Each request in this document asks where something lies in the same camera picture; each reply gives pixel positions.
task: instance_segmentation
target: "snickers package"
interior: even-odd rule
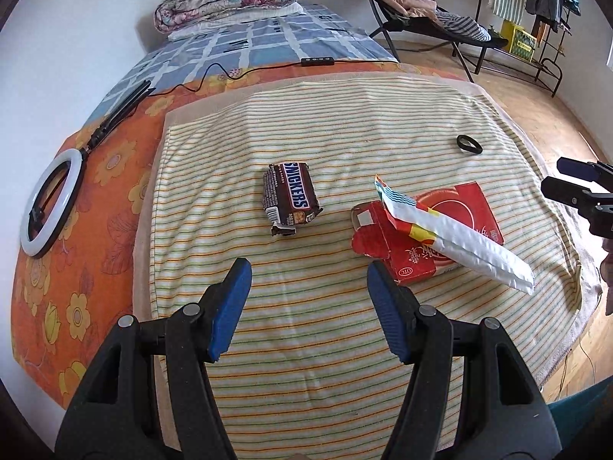
[[[293,235],[297,225],[313,221],[323,211],[305,163],[270,164],[262,204],[273,235]]]

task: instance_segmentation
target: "chair leg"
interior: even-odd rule
[[[385,41],[387,41],[387,44],[389,45],[389,49],[392,51],[393,56],[396,57],[396,60],[400,62],[400,57],[398,57],[398,52],[396,51],[396,47],[393,45],[393,41],[390,38],[387,29],[383,30],[383,35],[385,36]]]
[[[471,75],[470,71],[468,70],[466,62],[464,61],[464,57],[462,56],[462,52],[460,52],[460,49],[458,48],[457,43],[452,41],[451,45],[454,47],[454,51],[458,54],[458,57],[460,58],[460,62],[462,63],[462,67],[464,67],[464,72],[468,76],[468,81],[474,82],[473,76]]]
[[[369,38],[374,38],[376,35],[378,35],[382,31],[383,31],[383,28],[378,27],[376,30],[374,30],[372,33],[369,34]]]
[[[487,52],[487,48],[481,49],[481,55],[479,55],[479,60],[477,61],[477,66],[474,68],[474,73],[479,74],[481,71],[481,66],[483,66],[483,60],[485,60],[485,52]]]

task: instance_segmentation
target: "blue gripper pad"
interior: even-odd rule
[[[598,181],[600,176],[594,166],[574,159],[560,158],[556,166],[563,175],[574,176],[583,181]]]
[[[366,282],[389,350],[398,356],[401,362],[408,362],[411,351],[406,343],[406,324],[374,263],[369,265]]]
[[[208,345],[208,355],[212,361],[217,361],[221,353],[225,353],[230,347],[244,302],[251,289],[251,263],[245,258],[238,258],[220,288],[226,295],[220,301],[217,314],[213,318],[211,341]]]

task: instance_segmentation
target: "red medicine box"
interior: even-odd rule
[[[485,195],[475,181],[426,192],[418,195],[416,201],[461,221],[500,245],[505,242]],[[355,206],[351,210],[351,221],[356,230],[351,241],[353,250],[381,259],[400,285],[430,278],[458,266],[446,256],[397,231],[378,200]]]

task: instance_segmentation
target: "wall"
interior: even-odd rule
[[[77,130],[104,94],[160,42],[151,13],[160,0],[20,0],[0,32],[0,378],[33,428],[54,441],[62,410],[13,361],[10,292],[18,225],[26,198],[63,139]],[[375,29],[367,0],[307,0],[327,5],[354,26]],[[477,0],[438,0],[474,15]],[[562,59],[560,97],[613,159],[613,72],[606,67],[611,27],[593,0],[581,0],[574,36]],[[480,21],[500,25],[485,5]],[[526,20],[526,27],[531,27]]]

